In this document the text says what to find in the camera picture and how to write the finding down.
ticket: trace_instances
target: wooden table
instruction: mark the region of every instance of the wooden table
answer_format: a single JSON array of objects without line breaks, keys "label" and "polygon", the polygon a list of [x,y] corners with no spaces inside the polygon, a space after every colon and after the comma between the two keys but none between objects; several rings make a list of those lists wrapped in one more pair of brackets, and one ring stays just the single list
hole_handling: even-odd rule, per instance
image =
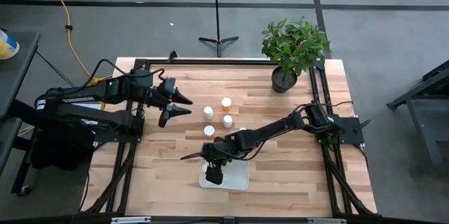
[{"label": "wooden table", "polygon": [[[127,71],[132,69],[134,61],[135,58],[118,58],[116,65]],[[309,103],[312,100],[309,74],[301,74],[287,93],[277,94],[271,88],[274,66],[152,65],[151,70],[160,67],[166,69],[164,76],[176,78],[180,92],[194,102],[180,105],[190,109],[192,114],[175,117],[161,129],[157,126],[160,111],[153,107],[145,109],[144,136],[135,156],[128,215],[331,215],[321,148],[307,132],[292,131],[266,142],[259,155],[250,161],[250,185],[246,191],[203,189],[199,186],[201,160],[179,160],[186,154],[198,152],[204,142],[210,141],[203,134],[207,125],[215,127],[216,135],[224,136],[241,127],[259,128],[285,117],[296,105]],[[351,100],[342,61],[327,60],[326,73],[332,102]],[[221,109],[223,97],[232,99],[229,112]],[[212,121],[203,118],[205,106],[213,108]],[[107,105],[106,109],[121,110],[124,104]],[[343,104],[334,111],[342,117],[354,113],[351,104]],[[230,129],[224,128],[221,122],[226,114],[234,120]],[[85,209],[109,183],[116,149],[117,144],[107,143],[95,152]],[[342,156],[348,183],[375,212],[363,155],[354,146],[343,145]],[[343,209],[340,187],[336,190]]]}]

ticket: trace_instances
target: tripod stand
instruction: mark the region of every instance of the tripod stand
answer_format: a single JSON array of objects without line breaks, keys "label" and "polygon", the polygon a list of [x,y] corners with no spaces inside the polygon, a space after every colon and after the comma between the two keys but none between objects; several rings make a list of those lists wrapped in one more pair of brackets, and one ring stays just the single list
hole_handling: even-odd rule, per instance
[{"label": "tripod stand", "polygon": [[217,14],[217,39],[209,39],[209,38],[203,38],[199,37],[198,40],[200,41],[208,41],[212,42],[217,46],[217,57],[222,57],[222,45],[227,41],[236,41],[239,39],[239,37],[230,37],[226,39],[220,39],[220,19],[218,17],[218,0],[215,0],[215,12]]}]

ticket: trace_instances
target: caster wheel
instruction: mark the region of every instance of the caster wheel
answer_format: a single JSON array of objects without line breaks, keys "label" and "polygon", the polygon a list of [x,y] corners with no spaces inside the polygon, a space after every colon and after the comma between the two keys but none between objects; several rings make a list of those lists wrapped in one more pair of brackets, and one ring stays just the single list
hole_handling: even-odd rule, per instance
[{"label": "caster wheel", "polygon": [[31,192],[31,188],[28,185],[22,187],[19,193],[16,193],[17,197],[25,197]]}]

